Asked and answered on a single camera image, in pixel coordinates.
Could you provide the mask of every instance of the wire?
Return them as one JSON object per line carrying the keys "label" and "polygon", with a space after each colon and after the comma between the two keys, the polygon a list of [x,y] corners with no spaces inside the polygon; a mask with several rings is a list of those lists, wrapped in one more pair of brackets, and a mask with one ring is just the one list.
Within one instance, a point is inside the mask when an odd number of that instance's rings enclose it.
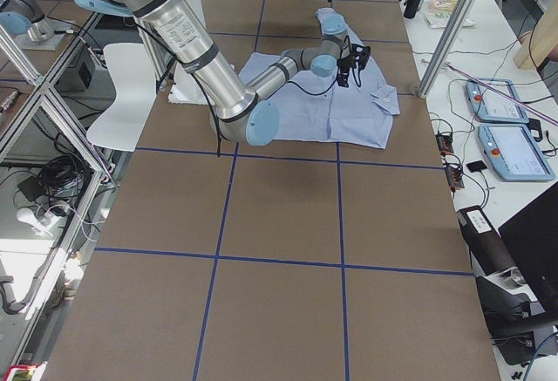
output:
{"label": "wire", "polygon": [[64,24],[69,24],[69,25],[71,25],[71,26],[75,26],[76,28],[79,28],[80,31],[82,31],[84,34],[86,34],[88,37],[91,38],[91,40],[93,41],[93,43],[95,43],[95,45],[97,45],[98,48],[99,48],[100,50],[103,50],[103,47],[101,46],[101,44],[99,44],[99,41],[97,41],[97,40],[95,39],[95,37],[91,34],[91,32],[89,32],[88,30],[86,30],[84,27],[79,26],[78,24],[75,24],[75,23],[73,23],[73,22],[65,21],[65,20],[63,20],[63,19],[58,19],[57,17],[52,17],[52,16],[50,16],[50,15],[48,16],[48,18],[49,18],[49,19],[52,19],[53,21],[62,22],[62,23],[64,23]]}
{"label": "wire", "polygon": [[539,346],[537,347],[537,349],[534,351],[533,357],[531,358],[531,362],[529,362],[529,366],[527,367],[527,370],[525,371],[525,377],[523,377],[523,381],[527,381],[529,374],[531,373],[531,369],[533,368],[533,364],[535,359],[539,356],[539,353],[541,352],[542,347],[553,337],[558,335],[558,331],[555,331],[554,333],[551,333],[550,335],[548,335],[547,337],[545,337],[545,339],[541,342],[541,344],[539,344]]}
{"label": "wire", "polygon": [[555,157],[558,153],[558,148],[556,148],[555,143],[550,140],[550,133],[548,130],[544,132],[544,135],[547,137],[548,144],[552,147],[551,150],[543,150],[542,153],[547,157]]}
{"label": "wire", "polygon": [[487,191],[485,191],[485,188],[483,188],[482,185],[476,179],[474,179],[472,176],[469,176],[467,173],[463,173],[463,176],[472,180],[477,185],[477,187],[480,188],[480,190],[482,191],[482,202],[480,203],[480,207],[483,208],[483,206],[486,206],[488,196],[487,196]]}
{"label": "wire", "polygon": [[306,89],[304,89],[302,86],[300,86],[297,82],[293,82],[292,80],[288,80],[287,83],[285,83],[285,85],[288,84],[288,83],[290,83],[290,84],[292,84],[292,85],[295,85],[295,86],[298,87],[301,91],[303,91],[304,93],[306,93],[307,95],[310,95],[310,96],[322,96],[322,95],[324,95],[325,93],[329,92],[329,91],[331,90],[331,88],[333,87],[333,85],[334,85],[336,82],[337,82],[337,75],[336,75],[336,78],[333,79],[333,82],[331,82],[331,85],[329,85],[328,88],[327,88],[325,91],[319,92],[319,93],[308,92]]}
{"label": "wire", "polygon": [[211,101],[209,100],[209,96],[206,93],[206,90],[201,85],[200,80],[195,75],[195,73],[191,73],[191,75],[192,75],[192,78],[194,78],[195,83],[200,87],[201,93],[203,93],[203,97],[205,98],[206,103],[208,104],[208,107],[209,107],[209,111],[211,112],[211,118],[213,118],[213,122],[214,122],[214,125],[215,125],[215,133],[217,134],[217,157],[221,157],[221,143],[222,143],[222,140],[223,140],[224,136],[221,132],[221,127],[219,126],[219,118],[217,118],[217,114],[215,113],[215,110],[213,109],[213,106],[211,105]]}
{"label": "wire", "polygon": [[0,187],[1,187],[9,178],[11,178],[14,174],[17,174],[17,173],[27,173],[27,174],[30,174],[31,176],[37,177],[37,174],[36,174],[36,173],[30,172],[29,170],[16,170],[15,172],[10,173],[8,176],[6,176],[5,178],[3,178],[3,179],[0,181]]}
{"label": "wire", "polygon": [[82,105],[83,107],[85,107],[85,108],[87,108],[87,109],[91,109],[92,111],[95,111],[95,112],[103,112],[102,109],[93,108],[92,106],[89,106],[89,105],[87,105],[87,104],[84,104],[83,102],[81,102],[81,101],[79,101],[79,100],[77,100],[77,99],[75,99],[75,98],[72,98],[72,97],[70,97],[70,96],[64,96],[64,95],[63,95],[62,98],[72,100],[72,101],[75,102],[76,104]]}

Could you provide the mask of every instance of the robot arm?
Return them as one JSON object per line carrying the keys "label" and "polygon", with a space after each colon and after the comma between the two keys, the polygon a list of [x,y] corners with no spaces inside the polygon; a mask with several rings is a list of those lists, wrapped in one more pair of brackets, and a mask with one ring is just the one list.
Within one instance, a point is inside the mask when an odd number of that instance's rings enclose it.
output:
{"label": "robot arm", "polygon": [[36,43],[54,35],[36,0],[0,0],[0,24],[10,34],[27,33]]}
{"label": "robot arm", "polygon": [[286,51],[277,63],[245,85],[185,0],[75,1],[88,10],[116,16],[133,15],[152,25],[184,70],[198,78],[214,102],[223,135],[254,146],[268,144],[279,125],[276,107],[264,99],[300,70],[329,75],[344,52],[347,35],[343,18],[332,17],[333,20],[323,24],[321,46]]}

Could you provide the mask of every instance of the white desk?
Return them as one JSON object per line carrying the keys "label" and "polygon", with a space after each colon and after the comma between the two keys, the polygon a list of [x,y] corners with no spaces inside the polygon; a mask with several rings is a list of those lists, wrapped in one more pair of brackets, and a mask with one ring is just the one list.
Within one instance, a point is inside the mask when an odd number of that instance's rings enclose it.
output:
{"label": "white desk", "polygon": [[[428,0],[425,1],[423,10],[427,6],[427,1]],[[472,19],[476,25],[473,28],[462,29],[453,46],[453,51],[490,52],[506,47],[515,40],[514,32],[508,25],[494,0],[477,0],[469,14],[469,18]],[[431,29],[422,13],[418,13],[414,19],[406,19],[405,27],[409,35],[409,41],[415,52],[414,57],[418,74],[422,77],[427,66],[422,60],[429,60],[431,56],[417,53],[434,52],[443,30]],[[520,45],[516,43],[514,48],[507,54],[506,60],[499,70],[498,68],[504,60],[507,49],[495,52],[491,55],[453,53],[450,54],[447,61],[460,70],[466,71],[479,78],[493,78],[498,70],[496,78],[507,78],[518,84],[526,84],[534,82],[535,80],[540,80],[540,77],[535,71],[519,70],[515,66],[513,57],[519,48]],[[450,82],[456,78],[461,79],[463,77],[449,69],[441,71],[428,95],[428,109],[430,112],[435,112],[442,119],[451,123],[454,131],[468,131],[469,124],[452,114],[450,109],[448,86]],[[451,86],[453,110],[464,118],[470,119],[473,116],[473,112],[466,100],[464,86],[465,82],[453,82]],[[522,100],[539,99],[550,95],[543,82],[532,85],[516,85],[515,87]],[[558,118],[558,106],[553,99],[537,102],[532,104],[532,107],[553,118]],[[438,129],[438,125],[438,121],[432,123],[434,130]],[[550,139],[555,144],[558,143],[558,129],[544,121],[541,122],[541,126],[543,132],[548,129]],[[449,127],[445,124],[440,124],[440,131],[447,131],[448,129]],[[543,149],[551,148],[548,146],[546,139],[544,142],[541,142],[540,145]],[[485,163],[488,164],[488,161],[483,157],[482,148],[478,141],[476,131],[470,134],[468,142],[467,134],[454,134],[453,148],[463,164],[474,160],[484,160]],[[558,172],[558,157],[549,159],[548,162],[555,173]],[[478,176],[478,173],[473,174],[476,174],[474,178],[484,186],[484,181]],[[484,172],[484,175],[487,177],[488,185],[494,187],[494,189],[490,191],[490,200],[484,208],[484,211],[496,228],[554,183],[504,182],[498,178],[490,167]],[[482,200],[480,188],[467,178],[464,179],[466,188],[457,191],[455,194],[453,204],[456,211],[472,205],[478,205]],[[508,380],[509,376],[513,375],[516,371],[525,372],[519,365],[515,367],[506,365],[496,348],[494,348],[494,350],[502,380]],[[545,357],[537,360],[529,375],[529,381],[555,381],[557,373],[558,357]]]}

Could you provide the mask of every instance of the black monitor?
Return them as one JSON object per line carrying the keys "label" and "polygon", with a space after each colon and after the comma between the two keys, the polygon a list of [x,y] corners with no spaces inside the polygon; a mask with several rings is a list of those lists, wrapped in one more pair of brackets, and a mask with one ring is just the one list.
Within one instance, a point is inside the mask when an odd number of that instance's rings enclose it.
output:
{"label": "black monitor", "polygon": [[558,183],[498,231],[544,310],[558,313]]}

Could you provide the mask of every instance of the light blue joint cap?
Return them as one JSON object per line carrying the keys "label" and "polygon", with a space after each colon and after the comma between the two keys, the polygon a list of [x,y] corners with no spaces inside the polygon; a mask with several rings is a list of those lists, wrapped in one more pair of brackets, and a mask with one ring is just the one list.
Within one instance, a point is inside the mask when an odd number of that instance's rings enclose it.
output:
{"label": "light blue joint cap", "polygon": [[31,21],[16,12],[0,12],[0,24],[12,35],[22,35],[31,27]]}
{"label": "light blue joint cap", "polygon": [[279,110],[273,102],[263,100],[250,113],[246,124],[246,141],[251,146],[265,146],[279,130]]}
{"label": "light blue joint cap", "polygon": [[331,15],[325,21],[322,22],[322,33],[324,35],[336,35],[347,30],[347,24],[344,18],[336,13]]}
{"label": "light blue joint cap", "polygon": [[106,15],[114,15],[115,17],[130,17],[132,15],[127,7],[108,3],[104,0],[74,0],[74,2],[84,9],[105,13]]}
{"label": "light blue joint cap", "polygon": [[312,60],[310,70],[320,78],[327,78],[337,67],[337,60],[335,57],[328,54],[322,54]]}

